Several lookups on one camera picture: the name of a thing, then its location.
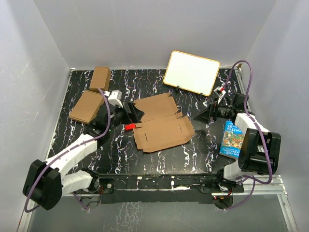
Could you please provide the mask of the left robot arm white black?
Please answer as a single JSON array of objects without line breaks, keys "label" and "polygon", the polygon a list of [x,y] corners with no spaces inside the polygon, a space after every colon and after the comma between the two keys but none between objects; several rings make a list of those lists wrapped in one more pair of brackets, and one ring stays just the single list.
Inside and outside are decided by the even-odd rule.
[{"label": "left robot arm white black", "polygon": [[98,173],[87,168],[72,174],[69,171],[101,148],[108,141],[112,129],[141,121],[144,112],[133,102],[127,105],[128,108],[112,106],[110,103],[102,105],[84,132],[71,145],[44,161],[33,161],[22,191],[26,201],[33,201],[37,206],[50,210],[69,193],[79,190],[98,192]]}]

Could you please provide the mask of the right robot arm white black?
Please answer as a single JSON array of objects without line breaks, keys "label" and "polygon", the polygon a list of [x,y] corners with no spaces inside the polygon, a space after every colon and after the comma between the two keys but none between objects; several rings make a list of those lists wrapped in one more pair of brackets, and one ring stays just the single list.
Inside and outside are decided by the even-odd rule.
[{"label": "right robot arm white black", "polygon": [[219,191],[225,192],[247,179],[270,184],[277,171],[281,146],[279,133],[264,128],[248,111],[248,96],[236,94],[230,105],[215,100],[194,117],[195,121],[209,124],[218,118],[228,119],[244,133],[237,161],[220,168],[211,179]]}]

